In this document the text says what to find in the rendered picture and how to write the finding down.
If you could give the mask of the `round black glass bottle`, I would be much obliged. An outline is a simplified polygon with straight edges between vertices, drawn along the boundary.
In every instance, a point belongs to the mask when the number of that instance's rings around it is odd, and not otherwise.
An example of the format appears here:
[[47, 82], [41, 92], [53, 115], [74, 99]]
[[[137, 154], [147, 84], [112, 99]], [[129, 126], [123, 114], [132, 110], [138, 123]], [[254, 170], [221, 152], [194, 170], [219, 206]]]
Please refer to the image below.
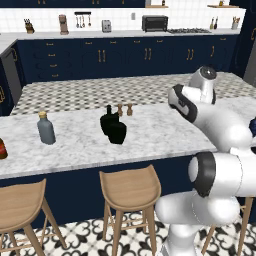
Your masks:
[[109, 126], [108, 138], [113, 144], [122, 144], [125, 140], [127, 127], [122, 122], [112, 123]]

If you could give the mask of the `light wooden bar stool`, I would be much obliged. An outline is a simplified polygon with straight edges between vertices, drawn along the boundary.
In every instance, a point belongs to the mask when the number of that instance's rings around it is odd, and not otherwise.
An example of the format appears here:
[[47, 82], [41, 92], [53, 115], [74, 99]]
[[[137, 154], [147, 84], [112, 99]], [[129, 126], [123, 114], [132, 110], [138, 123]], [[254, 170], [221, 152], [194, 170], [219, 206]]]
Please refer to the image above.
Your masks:
[[[253, 197], [246, 197], [245, 198], [245, 204], [240, 207], [240, 210], [243, 212], [243, 218], [242, 218], [242, 227], [241, 227], [239, 244], [238, 244], [238, 252], [237, 252], [238, 256], [240, 256], [241, 252], [242, 252], [242, 247], [243, 247], [243, 243], [244, 243], [246, 228], [247, 228], [247, 224], [248, 224], [250, 213], [251, 213], [252, 203], [253, 203]], [[206, 241], [204, 243], [203, 249], [201, 251], [202, 254], [205, 254], [205, 252], [207, 250], [207, 247], [210, 243], [211, 237], [214, 233], [214, 230], [215, 230], [215, 226], [212, 226], [209, 230], [209, 233], [207, 235], [207, 238], [206, 238]]]
[[149, 229], [152, 255], [156, 253], [154, 205], [161, 195], [161, 184], [153, 165], [146, 168], [113, 173], [99, 172], [104, 204], [103, 239], [107, 228], [113, 229], [112, 256], [117, 255], [120, 233], [132, 229], [129, 221], [123, 222], [125, 212], [142, 211], [143, 231]]
[[[50, 222], [62, 246], [67, 248], [52, 211], [45, 198], [46, 180], [37, 183], [18, 184], [0, 188], [0, 256], [3, 252], [33, 247], [37, 256], [45, 256], [42, 249], [46, 237], [47, 222]], [[36, 236], [31, 223], [39, 215], [45, 214], [41, 236]]]

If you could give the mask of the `dark blue lower cupboard run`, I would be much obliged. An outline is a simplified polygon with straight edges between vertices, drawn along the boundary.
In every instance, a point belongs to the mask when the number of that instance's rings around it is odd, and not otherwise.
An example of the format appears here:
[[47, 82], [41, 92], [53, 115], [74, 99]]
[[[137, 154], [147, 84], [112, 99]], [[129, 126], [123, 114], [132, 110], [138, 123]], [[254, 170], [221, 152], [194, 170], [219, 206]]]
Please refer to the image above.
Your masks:
[[230, 67], [235, 35], [191, 35], [17, 42], [28, 83], [193, 73]]

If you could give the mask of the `dark blue cupboard run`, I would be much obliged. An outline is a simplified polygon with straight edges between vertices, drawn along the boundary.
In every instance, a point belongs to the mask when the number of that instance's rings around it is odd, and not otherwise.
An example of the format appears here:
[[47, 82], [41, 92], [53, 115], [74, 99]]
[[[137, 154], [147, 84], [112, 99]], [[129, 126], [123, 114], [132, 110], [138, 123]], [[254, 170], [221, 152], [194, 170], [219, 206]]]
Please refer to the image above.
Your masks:
[[146, 0], [0, 0], [0, 8], [144, 8]]
[[28, 83], [193, 73], [230, 67], [235, 35], [191, 35], [17, 42]]

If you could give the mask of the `grey bottle with tan cap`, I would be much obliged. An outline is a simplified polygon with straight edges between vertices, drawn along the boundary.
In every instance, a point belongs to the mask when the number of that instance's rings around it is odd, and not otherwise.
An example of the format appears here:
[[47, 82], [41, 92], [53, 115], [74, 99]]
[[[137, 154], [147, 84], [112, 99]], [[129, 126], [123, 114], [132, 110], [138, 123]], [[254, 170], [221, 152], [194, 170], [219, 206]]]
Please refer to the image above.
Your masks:
[[37, 122], [40, 139], [47, 145], [52, 145], [56, 142], [53, 124], [48, 120], [45, 111], [39, 112], [40, 120]]

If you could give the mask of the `dark blue kitchen island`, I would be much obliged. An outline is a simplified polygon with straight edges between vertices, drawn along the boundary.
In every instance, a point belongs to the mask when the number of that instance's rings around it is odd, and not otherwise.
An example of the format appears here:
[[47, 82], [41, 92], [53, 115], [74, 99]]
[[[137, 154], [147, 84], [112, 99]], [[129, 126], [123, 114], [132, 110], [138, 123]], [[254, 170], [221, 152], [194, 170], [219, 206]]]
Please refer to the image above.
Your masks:
[[105, 173], [145, 168], [152, 164], [161, 183], [161, 195], [191, 191], [188, 175], [192, 156], [133, 162], [98, 168], [67, 170], [48, 174], [0, 178], [0, 187], [39, 182], [46, 179], [45, 196], [57, 224], [100, 218], [104, 215], [104, 198], [99, 171]]

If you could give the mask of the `black toaster oven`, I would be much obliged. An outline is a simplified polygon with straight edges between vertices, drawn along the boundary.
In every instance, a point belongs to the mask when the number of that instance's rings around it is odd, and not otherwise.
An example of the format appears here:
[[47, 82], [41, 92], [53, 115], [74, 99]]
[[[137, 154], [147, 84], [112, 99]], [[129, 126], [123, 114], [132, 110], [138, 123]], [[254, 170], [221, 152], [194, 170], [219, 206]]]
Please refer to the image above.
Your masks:
[[142, 30], [145, 32], [167, 31], [168, 17], [164, 15], [143, 15]]

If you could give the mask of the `black hob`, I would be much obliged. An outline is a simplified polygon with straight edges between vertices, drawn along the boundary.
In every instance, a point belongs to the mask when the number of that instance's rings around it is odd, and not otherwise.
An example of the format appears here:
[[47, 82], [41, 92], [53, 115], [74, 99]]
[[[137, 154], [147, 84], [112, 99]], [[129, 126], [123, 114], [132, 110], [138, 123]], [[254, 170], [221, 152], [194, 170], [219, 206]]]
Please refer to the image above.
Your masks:
[[167, 29], [167, 32], [172, 33], [172, 34], [211, 33], [211, 31], [203, 29], [203, 28]]

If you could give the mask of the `red-brown bottle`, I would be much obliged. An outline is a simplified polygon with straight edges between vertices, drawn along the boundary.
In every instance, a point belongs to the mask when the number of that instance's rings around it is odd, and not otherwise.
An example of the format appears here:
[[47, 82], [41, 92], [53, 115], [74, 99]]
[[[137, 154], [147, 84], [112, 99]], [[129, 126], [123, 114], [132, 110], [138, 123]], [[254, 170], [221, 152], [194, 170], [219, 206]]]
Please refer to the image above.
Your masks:
[[8, 153], [4, 144], [4, 141], [0, 138], [0, 159], [7, 158]]

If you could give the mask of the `grey dishwasher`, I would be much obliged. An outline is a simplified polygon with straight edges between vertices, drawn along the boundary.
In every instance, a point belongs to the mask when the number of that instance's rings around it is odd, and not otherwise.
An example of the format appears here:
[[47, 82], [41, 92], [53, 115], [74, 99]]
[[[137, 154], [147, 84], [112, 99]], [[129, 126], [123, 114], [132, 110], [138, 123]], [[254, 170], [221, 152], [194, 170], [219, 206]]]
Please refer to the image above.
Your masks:
[[14, 105], [17, 105], [21, 95], [22, 87], [20, 84], [20, 79], [17, 73], [16, 65], [14, 62], [12, 50], [8, 48], [2, 55], [1, 60], [3, 63], [5, 75], [7, 82], [11, 91], [12, 99]]

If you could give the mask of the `dark blue upper cupboard run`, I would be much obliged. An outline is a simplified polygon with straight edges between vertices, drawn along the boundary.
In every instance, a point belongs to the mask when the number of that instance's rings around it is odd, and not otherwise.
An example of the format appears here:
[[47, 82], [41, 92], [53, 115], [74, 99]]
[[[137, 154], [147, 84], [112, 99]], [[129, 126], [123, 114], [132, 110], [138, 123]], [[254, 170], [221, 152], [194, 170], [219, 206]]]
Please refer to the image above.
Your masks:
[[146, 0], [0, 0], [0, 8], [144, 8]]

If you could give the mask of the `wooden knife block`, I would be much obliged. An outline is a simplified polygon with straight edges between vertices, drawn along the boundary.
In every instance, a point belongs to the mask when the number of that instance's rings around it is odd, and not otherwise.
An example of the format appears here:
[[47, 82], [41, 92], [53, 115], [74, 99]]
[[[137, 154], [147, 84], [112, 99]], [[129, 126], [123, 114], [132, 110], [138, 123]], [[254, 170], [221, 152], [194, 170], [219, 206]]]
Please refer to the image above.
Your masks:
[[33, 34], [35, 32], [32, 23], [29, 19], [24, 19], [25, 22], [25, 28], [28, 34]]

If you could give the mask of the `dark blue tall cupboard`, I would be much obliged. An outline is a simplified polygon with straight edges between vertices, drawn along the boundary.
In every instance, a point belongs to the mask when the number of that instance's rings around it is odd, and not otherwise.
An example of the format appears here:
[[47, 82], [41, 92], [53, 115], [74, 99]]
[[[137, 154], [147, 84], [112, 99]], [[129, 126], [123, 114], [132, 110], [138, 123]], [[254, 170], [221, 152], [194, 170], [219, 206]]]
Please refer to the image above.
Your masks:
[[256, 40], [256, 0], [230, 0], [230, 4], [246, 9], [230, 66], [232, 73], [243, 78]]

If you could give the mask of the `black rail with hanging tools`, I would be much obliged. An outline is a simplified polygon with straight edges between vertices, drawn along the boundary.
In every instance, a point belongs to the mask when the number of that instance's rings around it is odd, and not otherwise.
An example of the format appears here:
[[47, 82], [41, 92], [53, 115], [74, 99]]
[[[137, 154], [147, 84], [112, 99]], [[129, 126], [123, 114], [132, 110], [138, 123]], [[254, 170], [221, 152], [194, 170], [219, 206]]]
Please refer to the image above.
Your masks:
[[[76, 11], [74, 13], [76, 17], [76, 27], [77, 28], [85, 28], [87, 25], [91, 26], [91, 13], [90, 12], [79, 12]], [[85, 24], [85, 17], [88, 17], [88, 24]]]

